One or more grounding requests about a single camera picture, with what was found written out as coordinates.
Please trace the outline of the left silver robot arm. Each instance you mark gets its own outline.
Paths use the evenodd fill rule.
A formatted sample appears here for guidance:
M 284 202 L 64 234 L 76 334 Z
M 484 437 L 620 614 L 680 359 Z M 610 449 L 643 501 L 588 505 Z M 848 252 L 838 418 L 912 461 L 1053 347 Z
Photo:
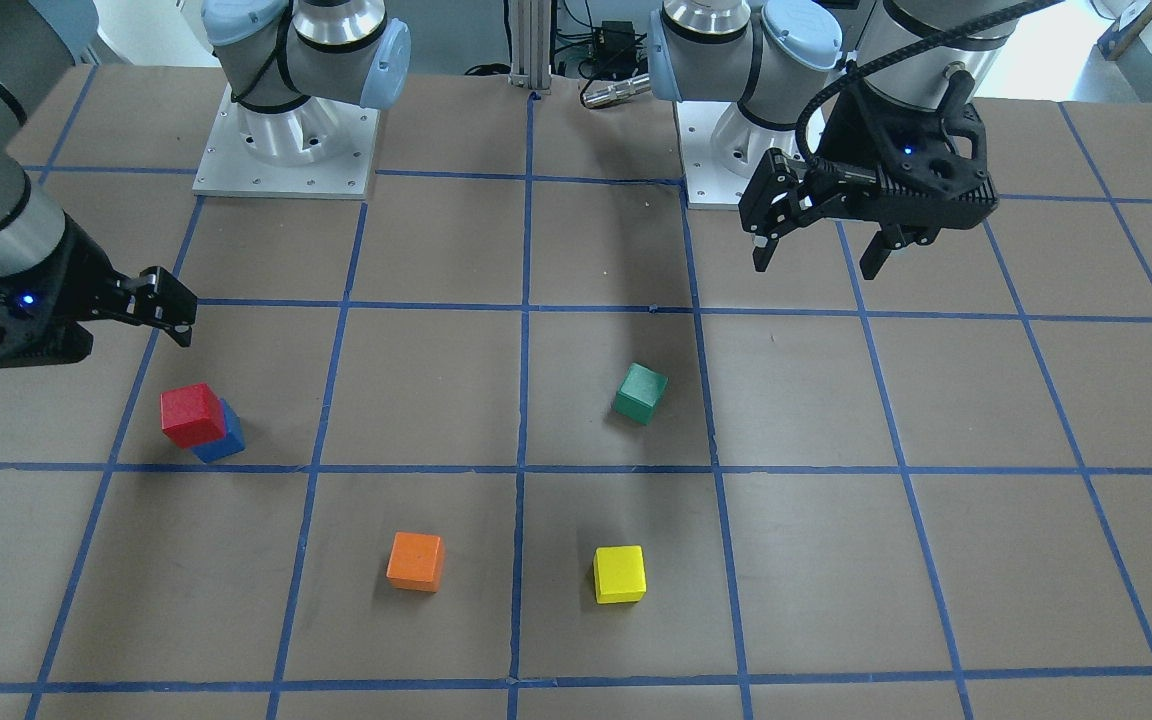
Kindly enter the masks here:
M 791 135 L 738 150 L 738 199 L 768 268 L 787 234 L 824 219 L 876 223 L 861 255 L 968 232 L 998 206 L 978 81 L 1043 1 L 878 1 L 855 50 L 814 1 L 664 1 L 646 36 L 652 92 L 732 106 L 750 129 Z

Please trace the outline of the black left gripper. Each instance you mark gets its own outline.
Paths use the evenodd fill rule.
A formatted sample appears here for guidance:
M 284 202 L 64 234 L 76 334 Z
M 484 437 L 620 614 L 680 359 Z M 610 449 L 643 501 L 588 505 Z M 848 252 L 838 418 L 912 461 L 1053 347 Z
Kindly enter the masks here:
M 844 91 L 838 94 L 838 100 Z M 905 103 L 896 104 L 904 108 L 927 109 L 914 108 Z M 856 141 L 859 136 L 858 132 L 850 132 L 844 122 L 833 118 L 835 105 L 814 152 L 804 151 L 803 158 L 795 161 L 785 151 L 770 149 L 761 156 L 753 177 L 750 179 L 738 204 L 738 215 L 742 228 L 753 236 L 751 263 L 755 272 L 767 272 L 778 243 L 786 234 L 823 219 L 850 219 L 844 209 L 847 192 L 859 190 L 876 181 L 867 169 L 838 162 L 838 154 L 832 151 L 829 142 L 846 138 Z M 859 270 L 864 281 L 873 281 L 893 252 L 905 247 L 927 247 L 937 240 L 937 228 L 876 225 L 878 232 L 861 255 Z

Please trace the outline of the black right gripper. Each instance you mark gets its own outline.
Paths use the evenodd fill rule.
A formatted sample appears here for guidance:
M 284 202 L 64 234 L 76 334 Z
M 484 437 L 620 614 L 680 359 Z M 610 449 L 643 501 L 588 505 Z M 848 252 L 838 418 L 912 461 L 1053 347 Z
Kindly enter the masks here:
M 192 344 L 198 300 L 169 270 L 150 266 L 138 275 L 124 275 L 69 217 L 65 232 L 69 255 L 61 281 L 61 318 L 147 325 L 168 333 L 179 347 Z

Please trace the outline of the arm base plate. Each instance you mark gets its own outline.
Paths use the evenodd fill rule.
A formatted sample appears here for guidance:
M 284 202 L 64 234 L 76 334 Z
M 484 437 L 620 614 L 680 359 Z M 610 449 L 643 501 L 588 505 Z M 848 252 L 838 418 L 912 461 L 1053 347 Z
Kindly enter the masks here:
M 365 200 L 381 111 L 311 97 L 262 114 L 221 101 L 195 173 L 198 196 Z
M 794 152 L 794 132 L 755 123 L 736 103 L 685 101 L 675 111 L 691 209 L 737 209 L 764 152 Z

